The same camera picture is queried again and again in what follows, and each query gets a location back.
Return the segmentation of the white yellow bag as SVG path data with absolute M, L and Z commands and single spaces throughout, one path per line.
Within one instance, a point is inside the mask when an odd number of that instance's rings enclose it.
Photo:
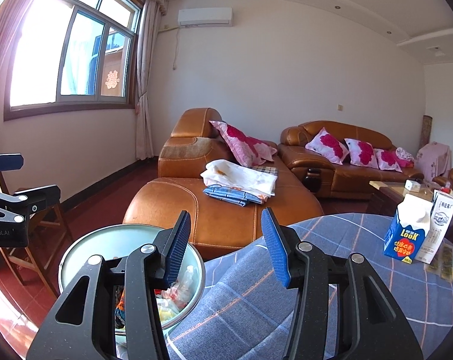
M 180 309 L 171 299 L 157 297 L 156 300 L 160 323 L 162 326 L 164 326 L 170 320 L 174 319 L 180 313 Z

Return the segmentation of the clear plastic bag red print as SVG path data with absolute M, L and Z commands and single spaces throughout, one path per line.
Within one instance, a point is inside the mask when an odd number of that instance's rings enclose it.
M 167 290 L 161 291 L 161 297 L 173 303 L 179 311 L 182 311 L 189 303 L 194 294 L 193 279 L 195 268 L 188 265 L 177 281 Z

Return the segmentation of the torn blue Look carton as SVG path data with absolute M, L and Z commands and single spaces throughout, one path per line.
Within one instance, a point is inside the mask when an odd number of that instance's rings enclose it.
M 125 320 L 125 292 L 123 287 L 118 287 L 115 292 L 115 328 L 122 329 L 125 327 L 126 320 Z

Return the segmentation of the light blue trash basin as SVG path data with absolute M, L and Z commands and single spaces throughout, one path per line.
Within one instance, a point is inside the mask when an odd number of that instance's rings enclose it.
M 190 219 L 180 219 L 173 228 L 162 229 L 142 224 L 119 224 L 101 228 L 76 240 L 61 259 L 58 283 L 64 291 L 74 282 L 85 263 L 95 255 L 104 258 L 106 275 L 113 291 L 123 287 L 125 292 L 125 320 L 135 323 L 142 317 L 158 312 L 157 297 L 169 289 L 188 265 L 195 268 L 194 294 L 180 313 L 164 326 L 167 333 L 180 323 L 197 305 L 206 283 L 206 268 L 197 249 L 188 242 Z M 115 328 L 120 342 L 132 328 Z

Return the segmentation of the wooden chair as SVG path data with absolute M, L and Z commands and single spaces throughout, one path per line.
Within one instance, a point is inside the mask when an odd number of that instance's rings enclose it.
M 50 280 L 49 274 L 64 242 L 73 240 L 61 207 L 60 189 L 56 185 L 47 185 L 19 189 L 13 195 L 24 195 L 33 201 L 28 214 L 29 244 L 26 247 L 1 248 L 1 255 L 19 285 L 27 286 L 21 271 L 28 270 L 39 277 L 53 297 L 59 297 L 60 292 Z

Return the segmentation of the upright blue Look carton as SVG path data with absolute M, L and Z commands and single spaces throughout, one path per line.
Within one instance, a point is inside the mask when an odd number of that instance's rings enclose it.
M 412 264 L 431 227 L 432 203 L 406 194 L 384 237 L 383 254 Z

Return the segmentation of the blue plaid tablecloth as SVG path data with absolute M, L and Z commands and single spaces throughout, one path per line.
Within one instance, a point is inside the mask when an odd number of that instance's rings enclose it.
M 294 223 L 302 240 L 325 254 L 363 254 L 405 314 L 425 356 L 453 326 L 453 283 L 421 262 L 405 264 L 383 253 L 392 219 L 331 214 Z M 276 279 L 262 239 L 205 264 L 205 291 L 195 309 L 166 336 L 171 359 L 280 359 L 296 290 Z

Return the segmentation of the folded blue striped cloth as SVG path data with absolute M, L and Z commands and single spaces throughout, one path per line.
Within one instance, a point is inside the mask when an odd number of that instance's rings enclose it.
M 219 184 L 206 187 L 203 190 L 203 193 L 208 197 L 242 207 L 245 207 L 250 203 L 258 205 L 262 205 L 264 203 L 262 199 L 251 193 L 227 186 L 221 186 Z

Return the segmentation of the wooden coffee table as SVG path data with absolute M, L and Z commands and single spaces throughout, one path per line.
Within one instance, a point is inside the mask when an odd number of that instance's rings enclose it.
M 417 192 L 409 191 L 404 188 L 404 183 L 371 181 L 370 186 L 374 192 L 369 200 L 366 213 L 372 215 L 394 216 L 397 206 L 401 203 L 407 194 L 420 197 L 423 200 L 431 202 L 433 191 L 425 185 L 420 185 Z

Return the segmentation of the white milk carton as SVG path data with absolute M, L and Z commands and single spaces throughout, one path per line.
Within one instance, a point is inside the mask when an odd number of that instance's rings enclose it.
M 440 248 L 453 218 L 453 196 L 440 190 L 434 191 L 430 230 L 415 259 L 430 264 Z

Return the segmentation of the white tissue box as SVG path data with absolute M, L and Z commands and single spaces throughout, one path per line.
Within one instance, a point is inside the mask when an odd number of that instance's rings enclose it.
M 419 192 L 421 189 L 421 184 L 416 180 L 406 180 L 404 188 L 411 192 Z

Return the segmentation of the pink floral pillow on chaise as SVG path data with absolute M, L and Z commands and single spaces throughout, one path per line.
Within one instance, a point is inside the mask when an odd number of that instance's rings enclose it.
M 211 120 L 210 124 L 220 133 L 239 165 L 243 167 L 261 166 L 273 162 L 277 150 L 257 138 L 246 136 L 238 128 L 223 121 Z

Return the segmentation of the brown leather long sofa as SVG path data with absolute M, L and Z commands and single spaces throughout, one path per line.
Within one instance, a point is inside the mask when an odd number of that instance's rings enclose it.
M 368 199 L 372 180 L 422 180 L 414 167 L 401 167 L 392 141 L 376 131 L 317 120 L 282 131 L 279 157 L 317 197 Z

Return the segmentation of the pink cloth covered appliance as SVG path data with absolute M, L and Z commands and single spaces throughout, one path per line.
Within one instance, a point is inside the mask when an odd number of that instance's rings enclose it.
M 416 156 L 415 167 L 423 173 L 424 180 L 432 181 L 437 176 L 447 176 L 452 164 L 452 152 L 448 145 L 430 142 Z

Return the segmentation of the beige curtain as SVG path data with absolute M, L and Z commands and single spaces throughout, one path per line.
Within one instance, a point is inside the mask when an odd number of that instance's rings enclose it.
M 149 79 L 161 17 L 167 13 L 167 8 L 168 0 L 145 0 L 139 22 L 136 57 L 138 99 L 135 103 L 135 155 L 138 160 L 154 156 L 149 112 Z

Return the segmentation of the white air conditioner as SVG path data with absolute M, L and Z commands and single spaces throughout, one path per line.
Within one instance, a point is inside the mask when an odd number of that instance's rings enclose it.
M 231 26 L 231 7 L 191 8 L 178 11 L 179 27 L 218 27 Z

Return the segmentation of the window with white frame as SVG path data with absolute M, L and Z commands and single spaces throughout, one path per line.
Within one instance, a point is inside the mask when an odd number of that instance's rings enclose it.
M 4 119 L 133 106 L 140 0 L 33 0 L 13 41 Z

